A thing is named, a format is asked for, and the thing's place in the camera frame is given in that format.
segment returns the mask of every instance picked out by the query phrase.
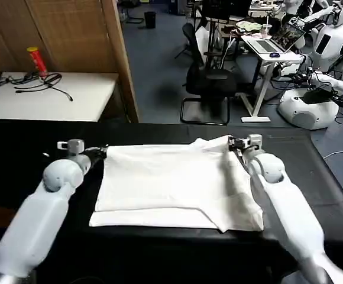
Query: black office chair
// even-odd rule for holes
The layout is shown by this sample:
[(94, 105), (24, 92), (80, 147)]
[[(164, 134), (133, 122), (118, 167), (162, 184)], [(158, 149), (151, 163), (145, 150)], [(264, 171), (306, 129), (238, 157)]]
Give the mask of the black office chair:
[[(187, 72), (186, 91), (200, 98), (185, 98), (182, 101), (180, 120), (184, 123), (203, 125), (227, 125), (231, 119), (231, 98), (236, 94), (237, 83), (233, 73), (224, 69), (210, 69), (206, 67), (202, 55), (198, 48), (195, 37), (195, 30), (191, 23), (187, 23), (182, 28), (183, 34), (189, 41), (193, 63)], [(224, 123), (190, 121), (183, 118), (185, 102), (207, 102), (218, 103), (226, 99), (226, 121)]]
[[(194, 29), (195, 29), (195, 31), (197, 31), (198, 29), (200, 29), (200, 27), (203, 27), (203, 28), (205, 28), (205, 27), (207, 27), (207, 24), (208, 24), (208, 20), (207, 20), (207, 18), (204, 16), (204, 14), (203, 14), (203, 11), (202, 11), (202, 9), (200, 8), (200, 6), (199, 5), (201, 5), (201, 3), (199, 3), (199, 1), (196, 1), (194, 4), (193, 4), (193, 9), (192, 9), (192, 11), (193, 11), (193, 22), (194, 22)], [(199, 21), (199, 24), (196, 26), (196, 11), (199, 11), (199, 13), (200, 13), (200, 21)], [(190, 50), (190, 45), (188, 45), (188, 44), (185, 44), (185, 47), (183, 48), (183, 50), (180, 52), (180, 53), (178, 53), (175, 57), (174, 57), (174, 59), (177, 59), (182, 53), (184, 53), (185, 51), (189, 51)]]

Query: white robot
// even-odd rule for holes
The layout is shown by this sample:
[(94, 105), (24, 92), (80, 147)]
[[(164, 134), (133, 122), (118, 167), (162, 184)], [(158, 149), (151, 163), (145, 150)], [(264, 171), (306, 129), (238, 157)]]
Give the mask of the white robot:
[[(341, 79), (325, 74), (329, 68), (343, 58), (343, 0), (319, 11), (304, 20), (295, 20), (304, 25), (324, 15), (334, 16), (333, 24), (320, 24), (312, 29), (313, 51), (308, 54), (306, 63), (314, 70), (309, 74), (310, 83), (338, 96), (343, 95), (343, 66)], [(302, 37), (296, 46), (302, 48)], [(320, 99), (320, 92), (312, 93), (307, 89), (286, 91), (278, 107), (279, 113), (291, 124), (308, 130), (328, 127), (335, 119), (339, 107), (325, 95)]]
[(312, 8), (315, 3), (318, 3), (321, 6), (321, 8), (329, 7), (327, 0), (285, 0), (284, 5), (286, 15), (283, 17), (283, 22), (289, 21), (293, 17), (301, 17), (301, 15), (299, 15), (299, 12), (301, 11), (301, 8), (304, 5), (308, 11), (303, 12), (308, 13), (308, 15), (312, 15)]
[[(68, 201), (106, 148), (83, 151), (82, 140), (70, 140), (68, 159), (50, 164), (36, 191), (21, 205), (0, 242), (0, 284), (19, 284), (48, 255), (63, 223)], [(286, 174), (283, 162), (262, 149), (262, 136), (229, 137), (228, 151), (242, 159), (253, 190), (268, 205), (262, 209), (280, 244), (297, 260), (312, 284), (343, 284), (343, 271), (325, 254), (324, 233), (299, 188)]]

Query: chair base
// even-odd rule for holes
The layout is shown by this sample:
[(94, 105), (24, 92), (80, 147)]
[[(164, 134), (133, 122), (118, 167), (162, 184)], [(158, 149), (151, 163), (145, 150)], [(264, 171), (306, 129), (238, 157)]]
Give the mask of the chair base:
[(217, 99), (202, 99), (202, 98), (185, 98), (185, 99), (183, 99), (179, 119), (183, 123), (200, 124), (200, 125), (227, 125), (229, 123), (229, 121), (231, 120), (231, 100), (230, 100), (230, 98), (226, 98), (226, 121), (223, 123), (185, 120), (183, 118), (183, 113), (185, 110), (185, 102), (202, 102), (202, 101), (217, 101)]

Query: humanoid robot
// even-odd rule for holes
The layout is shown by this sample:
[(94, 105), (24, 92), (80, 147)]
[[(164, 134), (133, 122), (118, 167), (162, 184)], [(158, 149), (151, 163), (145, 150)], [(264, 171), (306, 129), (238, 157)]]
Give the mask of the humanoid robot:
[(291, 18), (306, 18), (312, 15), (315, 3), (318, 3), (323, 9), (329, 7), (327, 0), (285, 0), (286, 15), (283, 17), (282, 23), (290, 21)]
[[(324, 89), (337, 96), (343, 95), (343, 65), (341, 79), (327, 75), (331, 66), (343, 59), (343, 0), (308, 16), (304, 20), (291, 19), (295, 24), (305, 24), (324, 15), (332, 14), (333, 23), (326, 25), (319, 24), (312, 29), (313, 50), (306, 57), (306, 64), (311, 65), (308, 79), (311, 84), (319, 89)], [(305, 46), (305, 39), (302, 37), (296, 47), (301, 49)], [(291, 124), (309, 130), (326, 128), (335, 119), (339, 106), (325, 92), (308, 91), (307, 89), (293, 89), (286, 91), (278, 107), (279, 113)]]

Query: white towel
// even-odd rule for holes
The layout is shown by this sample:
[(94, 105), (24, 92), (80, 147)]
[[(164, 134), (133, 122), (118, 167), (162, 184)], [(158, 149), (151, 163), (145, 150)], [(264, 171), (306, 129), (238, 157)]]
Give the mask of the white towel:
[(109, 147), (90, 226), (263, 230), (250, 177), (228, 136), (190, 145)]

